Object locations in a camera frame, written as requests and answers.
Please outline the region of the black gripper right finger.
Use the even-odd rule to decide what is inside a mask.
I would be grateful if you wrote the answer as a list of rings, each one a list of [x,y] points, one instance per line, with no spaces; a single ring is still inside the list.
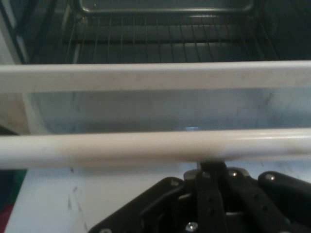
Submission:
[[[215,233],[309,233],[311,184],[266,171],[253,179],[243,169],[213,164]]]

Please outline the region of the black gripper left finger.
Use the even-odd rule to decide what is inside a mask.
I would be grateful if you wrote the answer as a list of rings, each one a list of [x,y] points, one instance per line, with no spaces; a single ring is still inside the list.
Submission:
[[[92,233],[225,233],[223,162],[165,178],[91,228]]]

